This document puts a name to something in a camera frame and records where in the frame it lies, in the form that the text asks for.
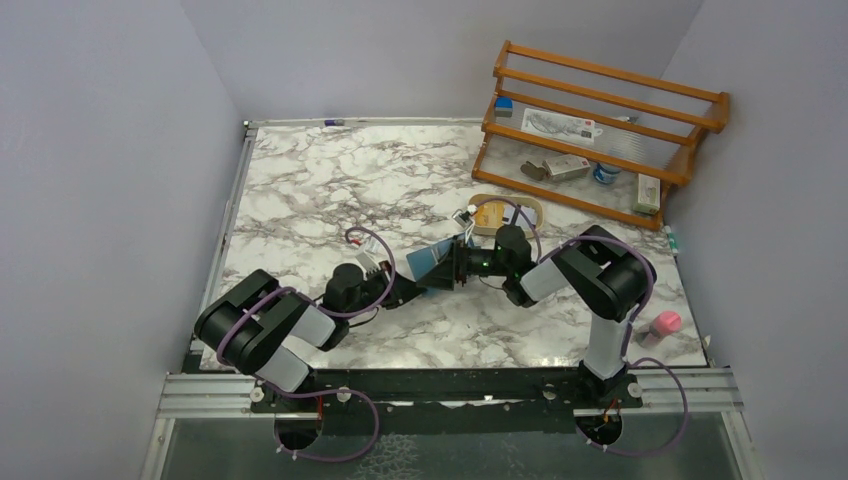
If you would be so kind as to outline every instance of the marble table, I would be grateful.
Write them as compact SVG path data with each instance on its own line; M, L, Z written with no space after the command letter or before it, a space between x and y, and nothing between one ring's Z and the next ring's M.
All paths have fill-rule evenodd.
M357 224L382 235L398 259L398 271L409 275L406 254L459 233L450 215L472 195L515 193L471 179L481 142L479 126L467 124L260 129L220 291L262 268L282 285L318 296L336 265L355 263L356 250L342 234ZM684 327L650 352L631 344L631 360L650 354L671 365L706 364L663 233L542 203L544 252L599 224L654 264L658 281L637 326L674 310ZM492 242L475 238L483 245ZM570 288L523 309L475 279L453 292L381 310L330 352L297 338L288 338L285 345L316 368L576 366L586 352L590 318ZM201 368L223 367L207 348Z

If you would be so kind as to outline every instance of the wooden rack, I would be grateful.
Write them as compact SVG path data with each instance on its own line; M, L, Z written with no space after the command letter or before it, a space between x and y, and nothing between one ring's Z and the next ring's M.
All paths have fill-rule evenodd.
M631 98L615 95L594 88L575 85L572 83L563 82L553 78L536 75L507 67L507 60L510 55L518 55L529 57L542 62L547 62L563 67L568 67L584 72L589 72L595 75L610 77L625 82L635 83L653 89L663 90L674 94L684 95L687 97L696 98L704 102L708 102L709 106L706 112L702 115L672 110L669 108L652 105ZM695 164L695 155L698 148L706 137L707 133L721 132L727 124L729 96L727 93L715 93L699 88L694 88L686 85L660 80L657 78L640 75L633 72L618 70L615 68L597 65L594 63L578 60L575 58L564 57L553 53L536 50L533 48L513 45L509 41L504 42L503 48L495 62L494 77L497 79L495 91L492 95L489 108L483 118L482 130L485 133L483 145L480 148L480 153L477 155L477 160L471 171L471 175L475 179L488 181L502 186L514 188L523 192L538 195L540 197L552 200L558 203L571 205L573 207L585 209L600 215L620 220L626 223L638 225L641 227L658 230L662 228L663 214L665 211L665 201L669 190L672 186L684 186L692 179ZM645 125L628 123L617 120L607 115L601 115L588 110L573 108L570 106L555 103L543 98L538 98L530 95L524 95L516 91L508 91L503 88L504 79L517 80L518 82L546 87L552 91L565 92L580 97L586 97L592 100L597 100L607 104L623 107L628 110L637 110L649 115L664 117L682 122L692 126L689 134L686 136L678 133L668 132L661 129L651 128ZM609 152L601 152L596 149L584 148L579 145L566 143L563 141L534 135L532 133L521 131L520 129L499 123L495 118L495 100L498 97L508 97L514 103L523 104L533 108L548 110L550 112L562 113L574 117L586 118L594 120L598 124L612 127L625 132L631 132L638 136L647 137L649 139L658 139L663 142L674 144L674 150L671 159L668 161L665 168L657 168L651 165L646 165L633 161L632 159L620 158L610 155ZM552 191L545 188L543 185L534 182L521 181L521 174L518 173L519 165L515 165L515 177L507 178L485 170L485 159L487 149L495 136L504 137L511 140L516 140L536 147L541 147L547 150L553 150L562 154L574 154L585 157L590 161L602 162L609 165L614 165L622 170L634 173L641 173L660 179L661 181L661 203L660 211L653 216L646 216L635 212L626 212L622 209L610 208L609 206L599 205L585 199L578 198L579 190L575 190L573 194L563 194L561 192Z

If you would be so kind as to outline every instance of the white marble surface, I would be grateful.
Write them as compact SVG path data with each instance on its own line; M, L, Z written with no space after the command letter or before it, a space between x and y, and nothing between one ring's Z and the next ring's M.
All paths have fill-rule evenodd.
M471 179L481 141L479 127L467 125L261 129L221 291L262 268L282 285L313 297L323 293L332 269L354 261L355 249L342 238L354 224L382 235L398 259L398 271L408 275L406 254L458 233L450 214L472 195L515 193ZM663 310L674 310L683 317L684 328L650 352L632 344L630 359L650 354L673 365L705 365L665 236L543 203L545 252L597 223L654 264L654 296L637 326ZM486 237L477 239L491 244ZM381 311L330 352L297 338L285 345L313 367L575 366L587 348L589 322L589 311L571 289L522 309L502 292L473 280L453 292ZM208 348L201 366L221 368Z

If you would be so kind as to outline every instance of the black wire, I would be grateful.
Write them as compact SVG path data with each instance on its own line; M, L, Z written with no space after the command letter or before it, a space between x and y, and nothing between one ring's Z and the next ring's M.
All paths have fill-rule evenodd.
M365 325L366 323L371 322L371 320L374 320L375 318L377 318L378 313L380 313L380 307L377 307L377 311L374 312L374 315L371 315L371 318L369 318L368 320L365 320L364 322L354 323L349 328L361 327L361 326Z
M479 280L480 280L480 283L482 283L483 285L485 285L489 288L494 288L495 290L503 290L503 287L496 287L494 285L489 285L488 283L484 282L482 278L480 278Z

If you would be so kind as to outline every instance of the pink bottle cap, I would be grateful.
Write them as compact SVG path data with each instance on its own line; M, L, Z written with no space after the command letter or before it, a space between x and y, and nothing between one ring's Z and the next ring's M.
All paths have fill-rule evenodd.
M651 322L651 326L654 327L654 330L656 330L657 333L665 337L666 335L671 335L672 333L680 330L680 327L683 326L683 320L677 313L665 311L657 315L657 318Z

